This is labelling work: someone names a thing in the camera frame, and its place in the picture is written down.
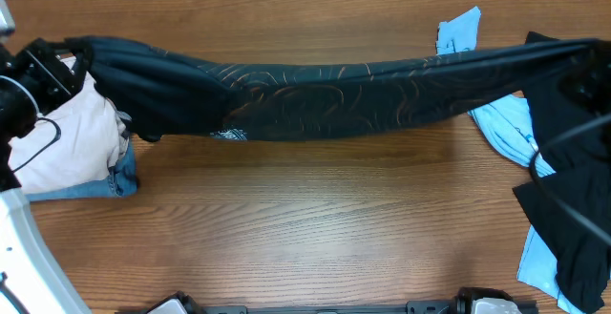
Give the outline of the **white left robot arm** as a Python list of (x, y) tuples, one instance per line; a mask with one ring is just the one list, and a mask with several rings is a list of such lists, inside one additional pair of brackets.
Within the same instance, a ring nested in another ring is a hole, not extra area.
[(1, 50), (1, 304), (9, 312), (91, 311), (44, 242), (9, 166), (11, 140), (29, 134), (36, 123), (54, 127), (47, 147), (61, 138), (46, 115), (81, 91), (91, 61), (91, 48), (77, 39), (36, 39), (16, 55)]

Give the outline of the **black printed cycling jersey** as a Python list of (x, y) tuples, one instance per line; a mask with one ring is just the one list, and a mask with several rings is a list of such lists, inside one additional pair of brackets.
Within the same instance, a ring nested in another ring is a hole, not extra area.
[(137, 41), (85, 36), (96, 90), (150, 139), (238, 130), (249, 140), (375, 135), (463, 114), (602, 62), (599, 39), (548, 40), (338, 65), (215, 63)]

